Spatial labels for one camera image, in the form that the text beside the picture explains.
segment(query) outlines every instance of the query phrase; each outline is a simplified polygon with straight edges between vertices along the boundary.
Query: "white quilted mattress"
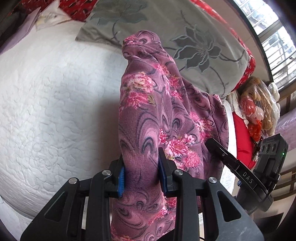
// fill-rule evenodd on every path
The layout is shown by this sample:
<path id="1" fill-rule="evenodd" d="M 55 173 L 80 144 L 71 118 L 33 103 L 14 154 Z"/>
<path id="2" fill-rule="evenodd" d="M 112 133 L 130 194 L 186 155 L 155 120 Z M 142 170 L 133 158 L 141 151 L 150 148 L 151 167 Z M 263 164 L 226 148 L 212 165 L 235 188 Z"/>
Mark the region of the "white quilted mattress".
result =
<path id="1" fill-rule="evenodd" d="M 76 42 L 82 25 L 31 31 L 0 55 L 0 219 L 17 240 L 67 179 L 90 178 L 120 154 L 127 61 L 117 48 Z M 227 170 L 221 181 L 233 188 Z"/>

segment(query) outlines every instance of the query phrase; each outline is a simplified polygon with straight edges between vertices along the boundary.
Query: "purple floral blanket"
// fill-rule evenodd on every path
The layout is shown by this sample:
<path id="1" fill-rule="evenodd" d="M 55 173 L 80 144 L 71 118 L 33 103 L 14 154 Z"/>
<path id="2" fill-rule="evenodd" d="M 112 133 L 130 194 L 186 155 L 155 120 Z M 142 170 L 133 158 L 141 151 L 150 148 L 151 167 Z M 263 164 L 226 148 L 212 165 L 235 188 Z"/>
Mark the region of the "purple floral blanket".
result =
<path id="1" fill-rule="evenodd" d="M 126 186 L 113 202 L 111 233 L 114 241 L 153 241 L 174 228 L 176 213 L 176 198 L 161 192 L 158 147 L 193 177 L 219 179 L 223 165 L 204 143 L 213 137 L 227 148 L 228 122 L 219 96 L 200 92 L 182 78 L 155 33 L 128 37 L 122 53 L 128 66 L 118 128 Z"/>

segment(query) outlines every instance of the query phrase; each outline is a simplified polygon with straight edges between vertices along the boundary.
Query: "red fabric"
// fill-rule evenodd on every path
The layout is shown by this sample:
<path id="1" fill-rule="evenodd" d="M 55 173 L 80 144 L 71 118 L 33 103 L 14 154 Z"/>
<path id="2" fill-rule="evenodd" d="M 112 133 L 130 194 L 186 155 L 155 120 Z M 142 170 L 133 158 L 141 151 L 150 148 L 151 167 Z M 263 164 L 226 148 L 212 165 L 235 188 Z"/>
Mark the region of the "red fabric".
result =
<path id="1" fill-rule="evenodd" d="M 22 5 L 27 13 L 31 13 L 36 8 L 41 7 L 43 11 L 54 0 L 22 0 Z M 73 20 L 85 21 L 91 13 L 96 0 L 60 0 L 59 7 Z"/>
<path id="2" fill-rule="evenodd" d="M 244 124 L 244 120 L 235 113 L 232 113 L 235 135 L 237 138 L 237 159 L 252 169 L 256 162 L 252 160 L 253 143 L 250 138 L 248 128 Z"/>
<path id="3" fill-rule="evenodd" d="M 233 89 L 236 90 L 239 88 L 254 72 L 255 67 L 256 67 L 256 61 L 251 53 L 251 51 L 247 48 L 247 46 L 244 44 L 244 42 L 241 40 L 241 38 L 237 35 L 237 33 L 230 27 L 230 25 L 214 10 L 212 9 L 208 4 L 206 4 L 202 0 L 190 0 L 194 4 L 198 5 L 202 9 L 204 9 L 210 16 L 212 16 L 214 19 L 218 20 L 220 23 L 222 23 L 228 30 L 229 32 L 232 33 L 232 35 L 238 40 L 238 42 L 243 46 L 243 48 L 247 51 L 247 53 L 250 56 L 250 61 L 248 62 L 247 68 L 240 79 L 240 81 L 236 84 L 235 88 Z"/>

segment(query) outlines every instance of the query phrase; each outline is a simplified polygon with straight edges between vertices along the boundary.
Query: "blanket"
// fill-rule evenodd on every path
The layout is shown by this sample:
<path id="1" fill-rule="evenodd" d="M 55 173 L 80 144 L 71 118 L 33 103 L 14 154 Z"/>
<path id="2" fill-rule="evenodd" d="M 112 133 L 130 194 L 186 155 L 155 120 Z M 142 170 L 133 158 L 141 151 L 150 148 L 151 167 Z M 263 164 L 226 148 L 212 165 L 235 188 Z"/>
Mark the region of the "blanket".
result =
<path id="1" fill-rule="evenodd" d="M 161 192 L 158 147 L 193 177 L 219 179 L 223 164 L 205 141 L 213 137 L 227 148 L 227 116 L 219 96 L 181 77 L 155 33 L 128 37 L 122 53 L 128 66 L 121 80 L 118 132 L 126 178 L 122 198 L 113 202 L 111 233 L 114 241 L 157 240 L 174 228 L 176 214 L 176 198 Z"/>

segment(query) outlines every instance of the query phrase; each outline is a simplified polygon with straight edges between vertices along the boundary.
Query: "gray flower pattern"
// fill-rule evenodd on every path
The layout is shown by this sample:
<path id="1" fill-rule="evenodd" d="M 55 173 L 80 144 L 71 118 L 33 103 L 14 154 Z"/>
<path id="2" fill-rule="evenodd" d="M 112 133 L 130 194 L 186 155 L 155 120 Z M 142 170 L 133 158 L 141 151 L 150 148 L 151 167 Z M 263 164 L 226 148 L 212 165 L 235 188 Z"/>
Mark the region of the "gray flower pattern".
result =
<path id="1" fill-rule="evenodd" d="M 139 11 L 147 7 L 144 0 L 99 0 L 93 8 L 91 19 L 99 19 L 98 25 L 108 22 L 138 23 L 147 20 Z"/>
<path id="2" fill-rule="evenodd" d="M 214 38 L 209 31 L 201 31 L 194 28 L 185 27 L 185 35 L 172 39 L 179 49 L 174 58 L 186 59 L 186 68 L 199 67 L 204 72 L 209 66 L 209 58 L 216 59 L 221 48 L 214 45 Z"/>

